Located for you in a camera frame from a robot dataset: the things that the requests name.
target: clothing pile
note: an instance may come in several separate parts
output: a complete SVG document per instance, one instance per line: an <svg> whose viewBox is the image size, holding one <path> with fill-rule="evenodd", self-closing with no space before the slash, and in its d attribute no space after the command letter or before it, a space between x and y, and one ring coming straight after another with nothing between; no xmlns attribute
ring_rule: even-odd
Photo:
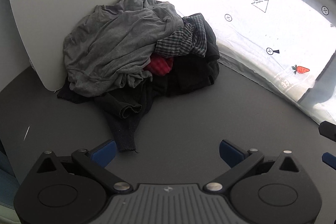
<svg viewBox="0 0 336 224"><path fill-rule="evenodd" d="M134 151L134 133L157 96L213 85L216 37L202 14L181 18L169 2L120 0L97 5L65 38L68 71L58 93L93 101L105 114L119 151Z"/></svg>

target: black garment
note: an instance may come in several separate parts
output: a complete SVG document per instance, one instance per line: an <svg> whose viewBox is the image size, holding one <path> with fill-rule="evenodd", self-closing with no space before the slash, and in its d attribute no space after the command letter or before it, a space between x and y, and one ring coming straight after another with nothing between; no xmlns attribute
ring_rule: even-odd
<svg viewBox="0 0 336 224"><path fill-rule="evenodd" d="M154 85L155 77L153 78L153 82L147 80L142 84L142 87L138 89L137 92L139 93L137 95L140 95L138 103L142 106L139 113L133 113L126 119L122 119L113 115L112 112L107 112L107 109L104 110L105 118L111 129L119 152L135 151L136 146L134 133L140 123L140 120L151 109L154 98L162 95L157 88L153 88Z"/></svg>
<svg viewBox="0 0 336 224"><path fill-rule="evenodd" d="M213 85L218 77L219 50L216 45L216 36L203 15L194 14L192 16L196 15L201 16L206 33L207 51L205 57L188 54L174 58L172 70L165 75L167 77L165 80L167 96L186 94Z"/></svg>
<svg viewBox="0 0 336 224"><path fill-rule="evenodd" d="M165 80L156 75L152 82L144 80L135 88L125 86L91 98L73 92L69 84L67 78L57 97L76 104L93 100L102 109L119 152L135 150L134 133L140 120L151 109L154 97L167 90Z"/></svg>
<svg viewBox="0 0 336 224"><path fill-rule="evenodd" d="M101 96L94 97L94 102L107 113L125 119L131 114L141 111L142 105L139 104L139 101L146 81L147 79L144 79L135 88L125 86L121 89L106 92Z"/></svg>
<svg viewBox="0 0 336 224"><path fill-rule="evenodd" d="M57 93L57 98L64 99L75 104L81 104L92 100L92 97L84 97L82 95L77 94L76 92L70 89L70 82L68 81L68 77L65 79L65 83L61 90Z"/></svg>

